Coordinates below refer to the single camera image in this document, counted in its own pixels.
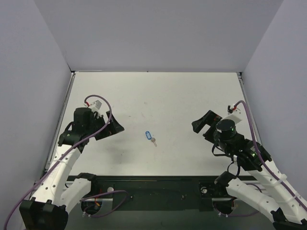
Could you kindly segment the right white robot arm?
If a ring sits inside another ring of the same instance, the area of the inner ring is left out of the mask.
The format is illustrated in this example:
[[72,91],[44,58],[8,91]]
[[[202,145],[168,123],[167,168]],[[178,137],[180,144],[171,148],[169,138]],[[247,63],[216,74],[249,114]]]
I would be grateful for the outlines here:
[[261,144],[253,143],[237,132],[236,125],[240,121],[237,112],[222,118],[209,110],[202,118],[192,122],[192,128],[195,133],[199,133],[205,125],[209,125],[203,136],[213,144],[213,149],[220,148],[220,156],[229,157],[240,169],[248,172],[268,194],[253,190],[238,175],[229,171],[215,179],[215,192],[220,196],[228,194],[244,201],[265,215],[277,230],[305,230],[306,200],[296,191],[289,192],[292,186],[286,175],[278,170]]

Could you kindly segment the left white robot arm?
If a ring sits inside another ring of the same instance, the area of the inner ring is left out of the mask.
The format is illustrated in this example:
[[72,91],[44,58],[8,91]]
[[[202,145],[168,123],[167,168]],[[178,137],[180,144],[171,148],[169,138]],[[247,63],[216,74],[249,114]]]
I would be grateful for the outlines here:
[[107,121],[94,107],[75,109],[73,121],[59,137],[50,168],[31,198],[19,206],[27,230],[63,230],[69,213],[78,203],[98,197],[100,188],[94,174],[80,173],[68,188],[65,184],[89,142],[88,136],[100,140],[124,131],[110,111],[106,115]]

